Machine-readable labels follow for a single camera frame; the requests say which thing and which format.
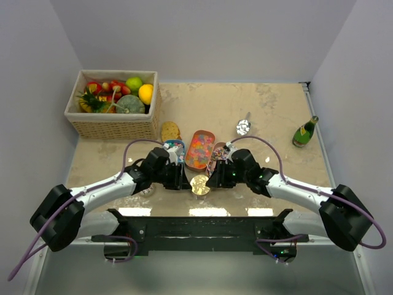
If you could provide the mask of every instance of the green bottle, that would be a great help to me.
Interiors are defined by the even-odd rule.
[[[301,126],[292,138],[292,143],[298,148],[302,148],[309,143],[310,139],[314,135],[315,125],[317,124],[318,116],[313,116],[310,121]]]

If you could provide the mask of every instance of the table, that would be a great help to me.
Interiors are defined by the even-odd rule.
[[[250,111],[250,134],[268,140],[278,150],[287,176],[317,186],[330,186],[317,136],[301,149],[291,142],[296,129],[311,117],[301,84],[161,83],[160,90],[163,99],[160,125],[167,120],[177,123],[186,146],[197,130],[213,132],[216,142],[236,138],[237,122]],[[116,174],[128,142],[81,138],[67,187],[87,185]],[[261,167],[278,170],[275,155],[263,143],[244,139],[235,145],[249,149]],[[155,146],[132,145],[128,151],[129,164],[144,158]],[[190,181],[200,173],[186,169],[186,174]],[[306,211],[284,200],[255,195],[245,184],[211,191],[204,199],[195,198],[190,191],[168,191],[160,184],[155,186],[155,193],[149,197],[125,197],[98,211],[116,208],[130,216],[273,216],[285,208]]]

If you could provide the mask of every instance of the wall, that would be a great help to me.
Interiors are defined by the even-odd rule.
[[[29,218],[69,170],[77,135],[63,111],[81,65],[48,0],[2,0],[0,27],[0,293],[12,295],[29,272],[6,282]]]
[[[393,2],[358,0],[311,82],[311,97],[337,183],[351,186],[387,233],[368,250],[378,294],[393,282]],[[374,230],[366,242],[380,242]]]
[[[87,69],[310,81],[355,0],[51,0]]]

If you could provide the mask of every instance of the wicker basket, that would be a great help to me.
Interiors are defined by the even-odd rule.
[[[125,82],[138,76],[145,84],[153,84],[153,97],[148,114],[96,114],[83,112],[79,105],[79,92],[91,81]],[[95,71],[81,70],[76,80],[67,108],[64,112],[79,135],[84,138],[102,140],[124,140],[135,138],[157,139],[161,95],[157,72],[147,71]]]

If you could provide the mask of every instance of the spoon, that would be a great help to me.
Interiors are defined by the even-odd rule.
[[[244,120],[240,120],[238,125],[236,126],[236,132],[239,135],[246,135],[250,131],[251,123],[248,121],[251,113],[248,112],[246,118]]]

